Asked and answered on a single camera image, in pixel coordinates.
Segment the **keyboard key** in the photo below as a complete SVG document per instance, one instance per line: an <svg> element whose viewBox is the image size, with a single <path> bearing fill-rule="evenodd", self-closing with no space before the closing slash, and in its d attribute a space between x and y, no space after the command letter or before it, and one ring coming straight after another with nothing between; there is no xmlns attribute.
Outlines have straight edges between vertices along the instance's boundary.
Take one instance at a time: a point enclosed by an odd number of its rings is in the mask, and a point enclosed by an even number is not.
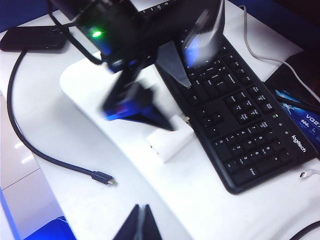
<svg viewBox="0 0 320 240"><path fill-rule="evenodd" d="M229 87L227 85L227 83L223 80L219 80L215 83L216 88L218 89L218 91L220 92L220 94L224 95L227 92L229 92Z"/></svg>
<svg viewBox="0 0 320 240"><path fill-rule="evenodd" d="M242 168L251 164L248 156L239 157L236 161Z"/></svg>
<svg viewBox="0 0 320 240"><path fill-rule="evenodd" d="M250 100L243 101L241 104L242 104L242 106L244 106L245 109L252 108L252 103Z"/></svg>
<svg viewBox="0 0 320 240"><path fill-rule="evenodd" d="M244 75L246 74L245 70L243 68L240 68L238 70L235 71L235 75L238 77L238 78L241 78L243 77Z"/></svg>
<svg viewBox="0 0 320 240"><path fill-rule="evenodd" d="M284 163L287 164L292 161L292 157L289 154L289 152L285 149L281 150L280 152L277 153L277 156L279 156L280 160Z"/></svg>
<svg viewBox="0 0 320 240"><path fill-rule="evenodd" d="M230 150L234 156L239 156L244 152L244 149L241 145L235 145L235 146L231 147Z"/></svg>
<svg viewBox="0 0 320 240"><path fill-rule="evenodd" d="M237 98L235 96L229 96L225 99L226 104L230 107L234 104L237 104Z"/></svg>
<svg viewBox="0 0 320 240"><path fill-rule="evenodd" d="M261 121L258 123L258 128L261 132L268 131L270 129L266 121Z"/></svg>
<svg viewBox="0 0 320 240"><path fill-rule="evenodd" d="M205 74L205 73L201 73L194 81L198 80L200 82L203 82L203 81L207 80L208 78L210 78L210 75Z"/></svg>
<svg viewBox="0 0 320 240"><path fill-rule="evenodd" d="M279 139L273 140L271 142L271 146L276 152L283 148L283 144L281 143L281 141Z"/></svg>
<svg viewBox="0 0 320 240"><path fill-rule="evenodd" d="M258 177L258 172L254 167L241 170L231 176L236 186L243 185Z"/></svg>
<svg viewBox="0 0 320 240"><path fill-rule="evenodd" d="M226 46L222 46L219 50L220 55L225 55L229 52L228 48Z"/></svg>
<svg viewBox="0 0 320 240"><path fill-rule="evenodd" d="M195 111L195 115L201 119L208 116L208 112L205 108L200 108L199 110Z"/></svg>
<svg viewBox="0 0 320 240"><path fill-rule="evenodd" d="M212 145L221 161L225 162L232 157L232 154L229 151L229 148L225 144L224 140L216 141Z"/></svg>
<svg viewBox="0 0 320 240"><path fill-rule="evenodd" d="M217 68L215 67L207 67L205 70L204 70L205 74L207 76L213 76L213 75L216 75L217 74Z"/></svg>
<svg viewBox="0 0 320 240"><path fill-rule="evenodd" d="M245 130L238 131L238 132L235 134L235 137L236 137L236 139L237 139L239 142L247 139L248 136L249 136L249 135L248 135L248 133L247 133Z"/></svg>
<svg viewBox="0 0 320 240"><path fill-rule="evenodd" d="M188 74L188 78L190 81L195 81L197 79L197 75L194 72Z"/></svg>
<svg viewBox="0 0 320 240"><path fill-rule="evenodd" d="M204 126L205 128L211 126L214 123L210 116L203 118L201 121L202 126Z"/></svg>
<svg viewBox="0 0 320 240"><path fill-rule="evenodd" d="M219 97L220 94L216 86L213 84L212 79L207 79L203 81L203 87L213 99Z"/></svg>
<svg viewBox="0 0 320 240"><path fill-rule="evenodd" d="M199 80L192 81L191 84L192 89L195 91L195 94L198 96L199 100L202 103L206 103L210 100L209 95L207 94Z"/></svg>
<svg viewBox="0 0 320 240"><path fill-rule="evenodd" d="M261 148L260 152L264 156L268 156L274 152L273 148L270 145L266 145L265 147Z"/></svg>
<svg viewBox="0 0 320 240"><path fill-rule="evenodd" d="M236 172L238 169L240 169L238 163L236 161L231 161L225 165L226 170L230 173L233 174Z"/></svg>
<svg viewBox="0 0 320 240"><path fill-rule="evenodd" d="M251 119L257 118L260 116L260 114L258 113L257 109L252 109L249 111L249 115Z"/></svg>
<svg viewBox="0 0 320 240"><path fill-rule="evenodd" d="M227 74L223 76L223 80L229 86L231 90L235 90L238 88L238 84L236 83L235 79L231 76L231 74Z"/></svg>
<svg viewBox="0 0 320 240"><path fill-rule="evenodd" d="M281 166L281 162L278 157L272 157L262 160L256 164L256 168L262 174L267 174L272 170L275 170Z"/></svg>
<svg viewBox="0 0 320 240"><path fill-rule="evenodd" d="M255 141L253 141L253 139L245 140L242 145L245 151L250 151L256 147Z"/></svg>
<svg viewBox="0 0 320 240"><path fill-rule="evenodd" d="M229 55L225 56L223 58L223 60L225 61L226 64L231 64L235 61L235 56L232 54L229 54Z"/></svg>
<svg viewBox="0 0 320 240"><path fill-rule="evenodd" d="M260 151L258 151L258 150L249 153L249 156L251 157L251 160L252 160L252 162L254 162L254 163L256 163L256 162L258 162L259 160L261 160L261 159L264 158L263 154L262 154Z"/></svg>
<svg viewBox="0 0 320 240"><path fill-rule="evenodd" d="M221 114L218 112L212 114L211 117L212 117L214 123L220 123L224 120L223 117L221 116Z"/></svg>
<svg viewBox="0 0 320 240"><path fill-rule="evenodd" d="M189 97L189 96L194 96L195 95L195 91L192 89L192 87L182 86L181 93L185 97Z"/></svg>
<svg viewBox="0 0 320 240"><path fill-rule="evenodd" d="M256 125L253 125L247 128L247 132L249 133L250 136L254 136L259 134L260 131Z"/></svg>
<svg viewBox="0 0 320 240"><path fill-rule="evenodd" d="M232 112L233 115L238 115L238 114L244 112L245 109L240 104L237 104L237 105L230 107L230 111Z"/></svg>
<svg viewBox="0 0 320 240"><path fill-rule="evenodd" d="M245 124L250 121L249 115L245 112L238 116L235 116L235 118L240 124Z"/></svg>
<svg viewBox="0 0 320 240"><path fill-rule="evenodd" d="M217 137L219 135L219 132L215 126L206 127L205 132L209 138Z"/></svg>
<svg viewBox="0 0 320 240"><path fill-rule="evenodd" d="M261 104L260 108L264 114L269 114L274 111L274 108L272 107L271 103L269 103L269 102Z"/></svg>
<svg viewBox="0 0 320 240"><path fill-rule="evenodd" d="M269 130L269 131L264 135L264 137L265 137L265 139L266 139L268 142L270 142L271 140L277 138L276 134L275 134L274 131L272 131L272 130Z"/></svg>
<svg viewBox="0 0 320 240"><path fill-rule="evenodd" d="M226 137L225 143L228 145L231 145L231 146L236 145L237 144L236 136L230 135L230 136Z"/></svg>
<svg viewBox="0 0 320 240"><path fill-rule="evenodd" d="M255 144L257 144L258 146L261 146L263 144L265 144L267 141L265 139L265 137L263 135L258 135L256 137L253 138L253 141L255 142Z"/></svg>
<svg viewBox="0 0 320 240"><path fill-rule="evenodd" d="M240 68L240 64L237 61L235 61L235 62L229 64L229 67L232 69L232 71L235 71Z"/></svg>
<svg viewBox="0 0 320 240"><path fill-rule="evenodd" d="M240 77L240 82L246 86L252 83L252 79L249 76L243 76L243 77Z"/></svg>
<svg viewBox="0 0 320 240"><path fill-rule="evenodd" d="M223 70L223 68L225 68L225 66L223 65L223 63L220 61L220 60L218 60L218 59L216 59L216 60L214 60L213 62L212 62L212 66L215 68L215 69L218 69L218 70Z"/></svg>
<svg viewBox="0 0 320 240"><path fill-rule="evenodd" d="M250 87L250 88L248 89L248 92L249 92L249 94L250 94L252 97L260 94L260 90L259 90L259 88L258 88L257 86Z"/></svg>
<svg viewBox="0 0 320 240"><path fill-rule="evenodd" d="M267 101L265 95L263 95L263 94L259 94L257 96L254 96L253 99L256 102L256 104L258 104L258 105L263 104L264 102Z"/></svg>
<svg viewBox="0 0 320 240"><path fill-rule="evenodd" d="M238 100L238 101L244 101L247 99L247 96L246 94L241 91L241 92L238 92L237 94L235 94L235 98Z"/></svg>
<svg viewBox="0 0 320 240"><path fill-rule="evenodd" d="M191 105L191 107L197 107L200 105L200 101L196 95L188 97L187 101Z"/></svg>

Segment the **white surface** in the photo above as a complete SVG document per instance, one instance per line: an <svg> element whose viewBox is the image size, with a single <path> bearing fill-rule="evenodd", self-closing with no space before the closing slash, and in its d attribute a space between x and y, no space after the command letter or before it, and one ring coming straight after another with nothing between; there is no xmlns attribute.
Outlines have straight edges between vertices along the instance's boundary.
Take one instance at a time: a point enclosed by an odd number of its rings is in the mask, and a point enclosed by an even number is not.
<svg viewBox="0 0 320 240"><path fill-rule="evenodd" d="M174 131L157 128L146 137L150 147L159 156L162 163L167 162L178 153L192 139L194 130L178 115L174 115L170 122Z"/></svg>
<svg viewBox="0 0 320 240"><path fill-rule="evenodd" d="M40 169L2 192L22 239L64 215Z"/></svg>
<svg viewBox="0 0 320 240"><path fill-rule="evenodd" d="M32 153L21 144L11 127L6 101L0 96L1 102L1 151L0 151L0 185L6 189L26 175L39 168Z"/></svg>
<svg viewBox="0 0 320 240"><path fill-rule="evenodd" d="M0 239L15 240L3 206L0 204Z"/></svg>
<svg viewBox="0 0 320 240"><path fill-rule="evenodd" d="M67 22L60 12L55 14ZM44 16L24 25L51 24ZM97 51L74 27L71 32L91 52ZM62 72L83 55L69 43L57 53L29 52L25 56L16 76L13 104L23 133L35 147L63 161L111 174L119 182L106 186L35 157L77 240L112 239L137 203L150 204L164 240L190 239L130 161L62 93ZM18 55L0 51L4 95Z"/></svg>
<svg viewBox="0 0 320 240"><path fill-rule="evenodd" d="M64 214L34 156L20 144L9 122L6 101L2 95L0 101L0 185L8 211L14 220L13 224L19 235L25 238L50 220Z"/></svg>
<svg viewBox="0 0 320 240"><path fill-rule="evenodd" d="M243 41L243 12L229 2L224 34L261 80L265 81L279 66L250 56ZM282 60L301 51L251 16L248 41L257 54ZM116 77L103 66L84 59L64 71L61 87L128 156L193 238L285 240L310 222L319 220L320 192L316 190L319 179L299 179L304 168L320 169L317 159L240 195L231 195L224 189L196 138L168 163L158 165L153 161L157 156L146 141L153 127L103 119L99 107ZM166 107L168 115L180 114L154 66L144 69L140 77L156 85L156 99Z"/></svg>

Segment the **keyboard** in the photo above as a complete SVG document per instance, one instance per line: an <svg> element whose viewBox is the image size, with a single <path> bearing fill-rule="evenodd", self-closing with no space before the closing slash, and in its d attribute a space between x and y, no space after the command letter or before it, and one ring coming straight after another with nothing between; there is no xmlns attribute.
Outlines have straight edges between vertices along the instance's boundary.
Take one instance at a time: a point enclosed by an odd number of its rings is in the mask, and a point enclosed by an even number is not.
<svg viewBox="0 0 320 240"><path fill-rule="evenodd" d="M179 40L176 46L181 49ZM157 69L230 193L241 193L318 156L225 37L213 60L185 67L191 88Z"/></svg>

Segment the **white connector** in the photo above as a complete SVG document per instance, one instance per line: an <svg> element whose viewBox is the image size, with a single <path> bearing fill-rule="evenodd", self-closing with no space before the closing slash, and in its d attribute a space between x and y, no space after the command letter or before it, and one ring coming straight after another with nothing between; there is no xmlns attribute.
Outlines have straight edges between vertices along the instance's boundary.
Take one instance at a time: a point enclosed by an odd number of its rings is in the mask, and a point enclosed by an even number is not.
<svg viewBox="0 0 320 240"><path fill-rule="evenodd" d="M174 115L170 122L175 131L157 128L146 139L150 147L156 152L163 163L167 162L175 153L185 146L193 136L194 130L186 122L189 118L182 120Z"/></svg>
<svg viewBox="0 0 320 240"><path fill-rule="evenodd" d="M306 170L306 171L303 171L300 174L300 178L304 179L304 178L310 177L313 174L319 174L320 175L320 171L317 171L317 170Z"/></svg>

